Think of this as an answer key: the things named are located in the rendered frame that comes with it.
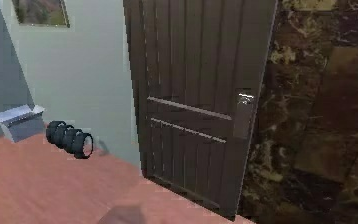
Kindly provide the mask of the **dark brown room door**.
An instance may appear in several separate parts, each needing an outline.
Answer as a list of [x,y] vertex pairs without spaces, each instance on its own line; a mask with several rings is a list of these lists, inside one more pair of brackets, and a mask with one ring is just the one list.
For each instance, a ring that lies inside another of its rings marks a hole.
[[142,175],[229,220],[278,2],[123,0]]

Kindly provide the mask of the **black ribbed dumbbell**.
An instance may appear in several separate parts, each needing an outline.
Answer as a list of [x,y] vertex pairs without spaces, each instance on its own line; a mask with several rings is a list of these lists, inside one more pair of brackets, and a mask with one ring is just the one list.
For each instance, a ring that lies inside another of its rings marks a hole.
[[76,159],[89,159],[94,151],[94,147],[88,154],[84,151],[85,140],[93,139],[90,133],[76,129],[64,121],[52,121],[46,127],[46,139],[50,144],[54,144],[59,149],[63,149],[69,154],[73,154]]

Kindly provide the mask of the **grey open box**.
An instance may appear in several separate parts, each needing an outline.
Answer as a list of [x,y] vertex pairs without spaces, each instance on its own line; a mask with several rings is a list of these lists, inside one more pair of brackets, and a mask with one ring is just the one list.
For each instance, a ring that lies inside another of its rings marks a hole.
[[0,112],[0,127],[4,136],[13,143],[39,134],[44,130],[42,115],[45,108],[35,105],[22,105]]

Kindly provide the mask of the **framed wall picture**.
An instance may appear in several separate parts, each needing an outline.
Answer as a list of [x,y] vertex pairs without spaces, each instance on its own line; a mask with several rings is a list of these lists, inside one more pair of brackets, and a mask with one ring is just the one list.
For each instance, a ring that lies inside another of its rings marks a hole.
[[20,25],[70,27],[65,0],[11,0],[11,2]]

